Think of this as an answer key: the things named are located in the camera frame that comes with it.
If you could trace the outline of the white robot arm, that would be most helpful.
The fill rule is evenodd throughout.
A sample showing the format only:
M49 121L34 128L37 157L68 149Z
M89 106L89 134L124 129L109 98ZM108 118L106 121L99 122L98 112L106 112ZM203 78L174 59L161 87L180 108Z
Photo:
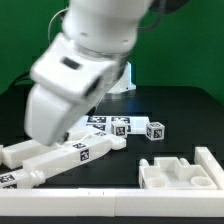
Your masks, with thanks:
M170 14L189 0L70 0L58 33L32 65L34 81L24 129L39 143L64 141L122 77L128 56L150 10Z

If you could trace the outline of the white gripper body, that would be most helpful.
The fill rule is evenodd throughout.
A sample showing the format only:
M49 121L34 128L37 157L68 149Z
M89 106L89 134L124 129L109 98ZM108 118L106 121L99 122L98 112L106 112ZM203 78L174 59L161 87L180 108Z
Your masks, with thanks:
M103 90L100 75L32 76L32 79L35 85L27 100L25 131L46 146L63 138L96 104Z

